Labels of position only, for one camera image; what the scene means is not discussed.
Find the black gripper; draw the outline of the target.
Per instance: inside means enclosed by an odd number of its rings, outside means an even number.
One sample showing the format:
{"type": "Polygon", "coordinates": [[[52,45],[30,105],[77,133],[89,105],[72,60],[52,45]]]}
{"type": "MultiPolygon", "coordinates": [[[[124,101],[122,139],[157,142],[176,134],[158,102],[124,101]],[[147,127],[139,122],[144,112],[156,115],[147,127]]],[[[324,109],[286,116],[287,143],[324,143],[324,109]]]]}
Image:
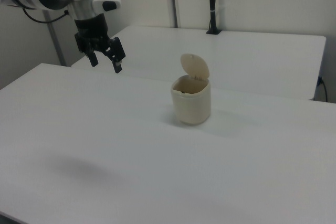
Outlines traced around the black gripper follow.
{"type": "Polygon", "coordinates": [[[125,52],[118,37],[108,36],[108,25],[105,15],[98,15],[94,18],[75,20],[78,32],[75,39],[79,51],[87,55],[91,66],[98,64],[98,59],[94,51],[102,52],[111,61],[115,73],[122,71],[122,60],[125,52]]]}

